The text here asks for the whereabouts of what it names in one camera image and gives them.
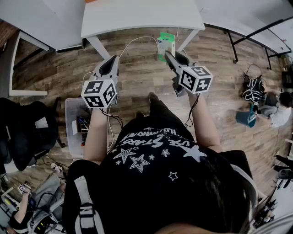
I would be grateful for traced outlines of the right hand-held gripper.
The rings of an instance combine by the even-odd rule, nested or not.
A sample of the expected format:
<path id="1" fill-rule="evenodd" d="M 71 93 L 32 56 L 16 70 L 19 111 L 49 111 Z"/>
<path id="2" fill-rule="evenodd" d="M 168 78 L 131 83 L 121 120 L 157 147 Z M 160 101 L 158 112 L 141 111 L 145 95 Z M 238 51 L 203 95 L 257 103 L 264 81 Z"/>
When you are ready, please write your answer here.
<path id="1" fill-rule="evenodd" d="M 194 66 L 196 61 L 181 51 L 176 51 L 174 56 L 165 51 L 164 57 L 169 68 L 177 75 L 172 79 L 177 97 L 187 92 L 200 94 L 209 90 L 213 75 L 205 66 Z"/>

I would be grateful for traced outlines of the white table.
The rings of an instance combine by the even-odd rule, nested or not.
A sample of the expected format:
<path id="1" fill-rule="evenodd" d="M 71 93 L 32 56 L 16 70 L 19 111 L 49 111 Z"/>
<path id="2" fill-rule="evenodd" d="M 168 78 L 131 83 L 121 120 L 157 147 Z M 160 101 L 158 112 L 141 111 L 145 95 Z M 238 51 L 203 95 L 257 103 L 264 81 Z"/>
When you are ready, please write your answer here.
<path id="1" fill-rule="evenodd" d="M 98 35 L 144 27 L 186 28 L 179 51 L 205 30 L 195 0 L 96 0 L 85 5 L 81 37 L 104 58 L 110 57 Z"/>

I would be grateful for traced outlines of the black office chair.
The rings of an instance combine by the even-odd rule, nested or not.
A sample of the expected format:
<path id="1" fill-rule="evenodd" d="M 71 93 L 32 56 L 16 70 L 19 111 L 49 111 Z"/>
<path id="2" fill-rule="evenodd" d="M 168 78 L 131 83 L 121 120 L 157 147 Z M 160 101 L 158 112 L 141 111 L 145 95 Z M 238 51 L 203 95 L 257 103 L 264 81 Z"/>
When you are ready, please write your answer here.
<path id="1" fill-rule="evenodd" d="M 52 107 L 40 101 L 20 105 L 0 98 L 0 175 L 7 173 L 5 165 L 14 163 L 23 171 L 48 153 L 56 143 L 61 148 L 57 124 L 57 97 Z"/>

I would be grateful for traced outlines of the person's black trousers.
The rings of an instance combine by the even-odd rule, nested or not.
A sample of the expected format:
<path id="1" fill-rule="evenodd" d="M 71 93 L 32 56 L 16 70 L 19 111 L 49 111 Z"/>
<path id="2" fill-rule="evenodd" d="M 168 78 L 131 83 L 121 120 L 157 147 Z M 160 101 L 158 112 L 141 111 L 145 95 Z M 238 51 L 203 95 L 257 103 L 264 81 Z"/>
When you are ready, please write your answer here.
<path id="1" fill-rule="evenodd" d="M 134 118 L 133 122 L 137 126 L 175 129 L 180 136 L 189 139 L 193 138 L 181 120 L 161 100 L 151 100 L 149 116 Z"/>

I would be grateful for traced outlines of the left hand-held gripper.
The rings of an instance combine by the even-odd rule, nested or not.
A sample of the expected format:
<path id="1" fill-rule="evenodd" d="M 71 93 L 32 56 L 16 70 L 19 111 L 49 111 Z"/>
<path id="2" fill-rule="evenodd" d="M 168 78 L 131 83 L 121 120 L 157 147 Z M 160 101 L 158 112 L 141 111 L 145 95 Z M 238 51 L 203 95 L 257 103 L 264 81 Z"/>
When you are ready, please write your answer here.
<path id="1" fill-rule="evenodd" d="M 118 100 L 119 56 L 115 55 L 99 63 L 89 80 L 82 85 L 81 97 L 91 109 L 108 108 Z"/>

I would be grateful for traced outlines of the person's right forearm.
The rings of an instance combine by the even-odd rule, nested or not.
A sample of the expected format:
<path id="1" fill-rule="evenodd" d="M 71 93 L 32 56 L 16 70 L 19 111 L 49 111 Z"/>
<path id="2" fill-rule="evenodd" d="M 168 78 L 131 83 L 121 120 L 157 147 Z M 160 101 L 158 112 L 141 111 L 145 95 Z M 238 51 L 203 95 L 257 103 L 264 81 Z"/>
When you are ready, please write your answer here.
<path id="1" fill-rule="evenodd" d="M 209 112 L 204 96 L 188 93 L 190 107 L 195 101 L 197 104 L 192 110 L 193 125 L 197 143 L 200 146 L 210 148 L 215 152 L 223 152 L 216 125 Z"/>

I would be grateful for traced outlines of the person's black star-print t-shirt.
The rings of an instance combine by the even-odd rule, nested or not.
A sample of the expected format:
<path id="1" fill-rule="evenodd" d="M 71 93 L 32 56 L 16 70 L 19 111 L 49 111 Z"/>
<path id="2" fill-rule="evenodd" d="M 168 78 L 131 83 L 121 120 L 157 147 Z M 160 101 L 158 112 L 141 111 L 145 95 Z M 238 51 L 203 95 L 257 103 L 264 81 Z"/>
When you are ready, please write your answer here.
<path id="1" fill-rule="evenodd" d="M 145 118 L 126 125 L 101 164 L 77 160 L 68 171 L 63 226 L 76 234 L 85 177 L 105 234 L 153 234 L 174 223 L 219 233 L 240 232 L 249 212 L 242 176 L 243 151 L 199 146 L 186 128 Z"/>

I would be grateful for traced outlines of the white desk frame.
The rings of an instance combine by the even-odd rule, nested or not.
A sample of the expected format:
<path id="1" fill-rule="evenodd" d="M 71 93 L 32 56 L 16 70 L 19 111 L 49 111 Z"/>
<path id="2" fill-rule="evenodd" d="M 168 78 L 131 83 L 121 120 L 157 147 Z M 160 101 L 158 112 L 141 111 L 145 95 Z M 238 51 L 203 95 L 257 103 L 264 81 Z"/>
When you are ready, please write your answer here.
<path id="1" fill-rule="evenodd" d="M 12 54 L 11 54 L 11 62 L 10 62 L 10 70 L 9 70 L 9 96 L 47 96 L 47 91 L 36 91 L 36 90 L 14 90 L 12 88 L 12 81 L 13 81 L 13 71 L 14 71 L 14 62 L 16 57 L 16 51 L 19 44 L 19 40 L 23 39 L 45 51 L 48 51 L 50 47 L 43 42 L 33 38 L 32 36 L 18 31 L 15 36 L 15 40 L 12 43 Z"/>

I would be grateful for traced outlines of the black frame whiteboard stand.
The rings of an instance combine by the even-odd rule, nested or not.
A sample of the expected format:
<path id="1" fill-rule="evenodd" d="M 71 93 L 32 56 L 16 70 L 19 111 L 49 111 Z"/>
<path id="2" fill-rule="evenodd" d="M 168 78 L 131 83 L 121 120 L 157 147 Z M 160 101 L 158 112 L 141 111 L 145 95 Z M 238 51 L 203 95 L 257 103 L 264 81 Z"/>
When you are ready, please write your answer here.
<path id="1" fill-rule="evenodd" d="M 232 31 L 232 30 L 229 30 L 228 28 L 223 28 L 223 27 L 219 27 L 219 26 L 215 26 L 215 25 L 211 25 L 211 24 L 207 24 L 207 23 L 204 23 L 204 26 L 206 27 L 209 27 L 209 28 L 214 28 L 214 29 L 218 29 L 218 30 L 222 30 L 224 34 L 227 34 L 228 37 L 229 37 L 229 40 L 230 40 L 230 44 L 232 46 L 232 49 L 233 49 L 233 53 L 234 53 L 234 59 L 233 59 L 233 63 L 236 64 L 239 60 L 238 60 L 238 55 L 237 55 L 237 52 L 236 52 L 236 49 L 235 49 L 235 45 L 236 44 L 239 44 L 241 42 L 243 42 L 244 40 L 249 40 L 249 41 L 252 41 L 258 45 L 260 45 L 262 48 L 265 49 L 265 52 L 266 52 L 266 57 L 267 57 L 267 60 L 268 60 L 268 64 L 269 66 L 267 67 L 268 70 L 271 70 L 271 62 L 270 62 L 270 58 L 273 58 L 273 57 L 278 57 L 280 58 L 281 56 L 283 55 L 286 55 L 286 54 L 289 54 L 292 52 L 291 48 L 277 35 L 275 34 L 270 28 L 274 27 L 274 26 L 277 26 L 281 23 L 284 23 L 284 22 L 287 22 L 289 20 L 292 20 L 293 19 L 293 16 L 292 17 L 288 17 L 286 19 L 280 19 L 278 21 L 275 21 L 273 23 L 270 23 L 269 25 L 265 26 L 265 27 L 262 27 L 248 35 L 243 35 L 243 34 L 240 34 L 238 32 L 235 32 L 235 31 Z M 284 43 L 284 45 L 287 47 L 288 51 L 286 52 L 282 52 L 282 53 L 277 53 L 276 51 L 274 51 L 273 49 L 269 48 L 268 46 L 260 43 L 259 41 L 256 41 L 254 39 L 252 39 L 251 37 L 252 36 L 255 36 L 256 34 L 259 34 L 263 31 L 266 31 L 266 30 L 269 30 L 274 36 L 276 36 L 279 40 L 281 40 L 281 42 Z M 238 39 L 237 41 L 233 41 L 232 39 L 232 36 L 231 36 L 231 33 L 232 34 L 235 34 L 235 35 L 238 35 L 238 36 L 242 36 L 240 39 Z"/>

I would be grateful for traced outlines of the person's left forearm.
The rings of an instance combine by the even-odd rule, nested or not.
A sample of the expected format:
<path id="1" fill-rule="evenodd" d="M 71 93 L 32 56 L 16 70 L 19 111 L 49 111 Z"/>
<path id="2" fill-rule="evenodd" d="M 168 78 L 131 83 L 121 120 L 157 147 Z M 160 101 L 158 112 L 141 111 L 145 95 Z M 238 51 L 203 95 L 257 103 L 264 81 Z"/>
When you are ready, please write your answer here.
<path id="1" fill-rule="evenodd" d="M 107 155 L 107 116 L 100 109 L 93 109 L 84 146 L 83 158 L 98 165 Z"/>

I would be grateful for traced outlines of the green and white box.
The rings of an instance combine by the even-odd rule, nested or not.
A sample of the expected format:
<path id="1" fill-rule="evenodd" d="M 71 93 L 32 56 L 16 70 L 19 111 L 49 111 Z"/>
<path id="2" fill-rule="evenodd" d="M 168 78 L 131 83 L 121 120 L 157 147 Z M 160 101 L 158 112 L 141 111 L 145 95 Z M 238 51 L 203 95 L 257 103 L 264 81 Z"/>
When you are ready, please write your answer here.
<path id="1" fill-rule="evenodd" d="M 165 51 L 169 51 L 173 56 L 175 56 L 175 43 L 175 35 L 160 32 L 160 37 L 157 39 L 158 59 L 160 61 L 166 62 Z"/>

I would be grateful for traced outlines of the clear plastic bin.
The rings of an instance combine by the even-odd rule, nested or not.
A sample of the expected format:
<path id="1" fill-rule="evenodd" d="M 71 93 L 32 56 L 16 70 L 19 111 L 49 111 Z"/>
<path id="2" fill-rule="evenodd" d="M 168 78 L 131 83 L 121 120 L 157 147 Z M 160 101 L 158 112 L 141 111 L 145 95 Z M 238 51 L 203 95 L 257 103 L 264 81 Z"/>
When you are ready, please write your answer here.
<path id="1" fill-rule="evenodd" d="M 73 158 L 82 158 L 89 129 L 91 111 L 84 100 L 68 98 L 65 101 L 65 123 L 69 152 Z"/>

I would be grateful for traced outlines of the black stand base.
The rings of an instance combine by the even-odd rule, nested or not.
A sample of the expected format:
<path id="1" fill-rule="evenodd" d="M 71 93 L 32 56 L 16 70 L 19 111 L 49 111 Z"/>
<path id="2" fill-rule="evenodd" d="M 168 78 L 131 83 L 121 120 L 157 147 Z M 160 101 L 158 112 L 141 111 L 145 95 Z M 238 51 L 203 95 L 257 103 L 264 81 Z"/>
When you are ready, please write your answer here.
<path id="1" fill-rule="evenodd" d="M 276 189 L 285 189 L 293 182 L 293 158 L 282 157 L 278 153 L 274 157 L 285 164 L 285 166 L 273 165 L 272 167 L 277 172 Z"/>

